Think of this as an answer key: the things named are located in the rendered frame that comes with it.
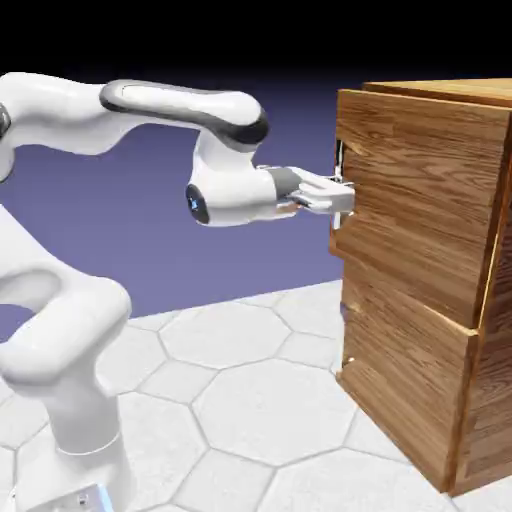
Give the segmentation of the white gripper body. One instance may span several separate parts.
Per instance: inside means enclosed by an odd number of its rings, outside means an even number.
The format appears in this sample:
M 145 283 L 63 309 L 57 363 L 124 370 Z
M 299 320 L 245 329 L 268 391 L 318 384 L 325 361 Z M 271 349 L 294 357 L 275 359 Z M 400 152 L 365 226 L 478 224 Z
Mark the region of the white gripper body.
M 343 180 L 342 168 L 335 166 L 332 174 L 318 175 L 292 167 L 300 178 L 298 188 L 290 199 L 313 213 L 351 213 L 355 204 L 355 189 L 352 182 Z

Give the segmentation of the silver cabinet door handle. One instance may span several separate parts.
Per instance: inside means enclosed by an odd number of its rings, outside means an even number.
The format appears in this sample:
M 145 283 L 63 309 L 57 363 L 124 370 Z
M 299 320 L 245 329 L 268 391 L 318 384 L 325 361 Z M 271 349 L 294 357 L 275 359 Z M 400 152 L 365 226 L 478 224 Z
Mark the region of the silver cabinet door handle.
M 338 230 L 344 221 L 353 214 L 355 204 L 355 185 L 344 177 L 344 143 L 336 140 L 336 156 L 333 181 L 335 184 L 335 194 L 332 198 L 334 211 L 333 228 Z

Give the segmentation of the large wood cabinet door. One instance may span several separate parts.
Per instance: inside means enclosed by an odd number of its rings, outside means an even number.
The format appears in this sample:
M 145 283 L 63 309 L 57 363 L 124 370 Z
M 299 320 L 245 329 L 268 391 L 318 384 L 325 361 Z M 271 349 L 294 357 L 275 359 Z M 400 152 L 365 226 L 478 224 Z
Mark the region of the large wood cabinet door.
M 332 253 L 476 327 L 511 115 L 490 105 L 339 91 L 336 136 L 355 212 L 332 232 Z

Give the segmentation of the small wood cabinet door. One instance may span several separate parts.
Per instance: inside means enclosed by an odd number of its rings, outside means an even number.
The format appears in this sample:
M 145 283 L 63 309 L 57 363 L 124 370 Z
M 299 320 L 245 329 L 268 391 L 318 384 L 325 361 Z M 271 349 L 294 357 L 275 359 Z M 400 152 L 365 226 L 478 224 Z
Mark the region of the small wood cabinet door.
M 386 284 L 347 273 L 338 380 L 440 491 L 450 489 L 478 333 Z

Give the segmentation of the light wood cabinet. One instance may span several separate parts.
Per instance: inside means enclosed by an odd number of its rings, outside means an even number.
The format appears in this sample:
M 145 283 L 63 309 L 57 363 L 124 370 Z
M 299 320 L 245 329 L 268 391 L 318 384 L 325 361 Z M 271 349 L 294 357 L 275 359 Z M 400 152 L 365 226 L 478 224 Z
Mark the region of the light wood cabinet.
M 356 91 L 490 105 L 512 112 L 512 78 L 368 82 Z M 509 130 L 505 175 L 496 192 L 497 212 L 483 273 L 484 294 L 478 324 L 472 328 L 478 333 L 478 345 L 470 368 L 455 474 L 450 489 L 444 491 L 453 496 L 512 475 L 512 115 Z M 358 260 L 340 259 L 343 280 L 347 273 L 356 273 L 415 299 L 384 273 Z

